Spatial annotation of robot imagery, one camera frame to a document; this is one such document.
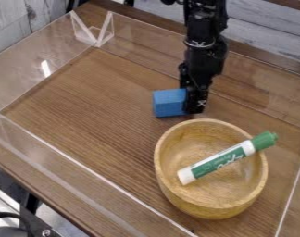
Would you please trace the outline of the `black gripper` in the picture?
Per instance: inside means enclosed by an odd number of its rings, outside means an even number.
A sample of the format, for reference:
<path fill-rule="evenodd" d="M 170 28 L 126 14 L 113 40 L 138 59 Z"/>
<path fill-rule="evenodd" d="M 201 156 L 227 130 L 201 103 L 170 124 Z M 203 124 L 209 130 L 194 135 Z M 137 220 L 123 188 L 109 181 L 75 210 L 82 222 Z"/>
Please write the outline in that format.
<path fill-rule="evenodd" d="M 185 60 L 178 65 L 179 87 L 186 89 L 183 109 L 187 114 L 205 111 L 209 100 L 209 86 L 213 77 L 223 71 L 227 56 L 227 40 L 218 38 L 209 48 L 189 46 Z"/>

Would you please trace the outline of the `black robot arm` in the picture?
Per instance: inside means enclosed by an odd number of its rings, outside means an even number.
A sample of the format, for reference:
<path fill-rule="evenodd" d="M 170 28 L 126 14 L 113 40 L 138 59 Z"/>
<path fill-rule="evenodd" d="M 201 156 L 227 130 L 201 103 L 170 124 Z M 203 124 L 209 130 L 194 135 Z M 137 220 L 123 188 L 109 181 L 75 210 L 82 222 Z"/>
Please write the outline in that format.
<path fill-rule="evenodd" d="M 185 59 L 178 65 L 179 88 L 153 93 L 158 117 L 198 114 L 205 111 L 213 78 L 222 74 L 229 53 L 222 35 L 229 16 L 226 0 L 159 0 L 183 6 L 186 26 Z"/>

